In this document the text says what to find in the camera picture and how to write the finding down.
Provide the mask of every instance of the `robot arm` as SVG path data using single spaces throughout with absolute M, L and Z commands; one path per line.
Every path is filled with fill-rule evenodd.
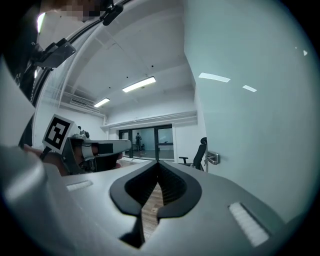
M 89 133 L 81 130 L 75 122 L 53 115 L 42 143 L 44 155 L 53 150 L 58 153 L 70 175 L 100 172 L 113 169 L 118 155 L 132 147 L 130 140 L 90 140 Z M 80 147 L 83 161 L 79 164 L 74 149 Z

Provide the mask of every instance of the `floor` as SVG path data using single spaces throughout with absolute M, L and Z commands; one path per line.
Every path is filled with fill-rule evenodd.
M 142 150 L 142 151 L 133 151 L 134 158 L 146 158 L 146 159 L 155 159 L 156 151 L 155 150 Z M 160 159 L 170 159 L 174 160 L 175 155 L 173 150 L 160 150 L 159 151 Z
M 159 184 L 157 184 L 142 208 L 142 226 L 144 239 L 146 241 L 158 226 L 157 212 L 162 206 L 164 206 L 162 192 Z

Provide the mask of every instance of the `vent grille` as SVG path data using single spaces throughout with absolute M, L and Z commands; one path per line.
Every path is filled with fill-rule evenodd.
M 75 105 L 82 106 L 82 107 L 88 106 L 88 103 L 83 102 L 83 101 L 81 101 L 81 100 L 77 100 L 77 99 L 75 99 L 75 98 L 72 98 L 72 99 L 70 100 L 70 104 L 75 104 Z

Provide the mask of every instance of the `white ceiling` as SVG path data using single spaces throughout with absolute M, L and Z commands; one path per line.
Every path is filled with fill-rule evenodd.
M 125 93 L 146 77 L 156 83 Z M 184 8 L 179 0 L 149 0 L 104 26 L 78 59 L 65 91 L 92 103 L 107 97 L 100 110 L 163 91 L 192 86 L 184 54 Z

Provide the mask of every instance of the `wooden floor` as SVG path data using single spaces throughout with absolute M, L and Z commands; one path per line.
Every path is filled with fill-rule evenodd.
M 162 192 L 159 184 L 157 184 L 148 201 L 142 208 L 143 234 L 146 241 L 158 226 L 157 212 L 162 206 L 164 206 Z

